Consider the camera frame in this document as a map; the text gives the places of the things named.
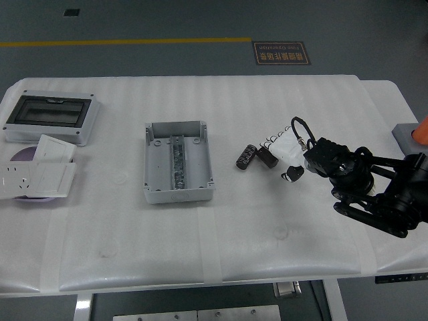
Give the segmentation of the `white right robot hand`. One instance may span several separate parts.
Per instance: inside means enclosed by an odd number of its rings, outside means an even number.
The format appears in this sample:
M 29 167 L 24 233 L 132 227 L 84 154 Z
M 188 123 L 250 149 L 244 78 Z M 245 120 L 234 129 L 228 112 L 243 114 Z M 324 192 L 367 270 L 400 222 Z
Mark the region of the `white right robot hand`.
M 260 144 L 257 156 L 267 165 L 274 168 L 280 161 L 286 166 L 286 171 L 281 177 L 289 182 L 296 182 L 304 174 L 306 165 L 304 152 L 306 145 L 296 136 L 291 126 L 283 131 L 266 138 Z

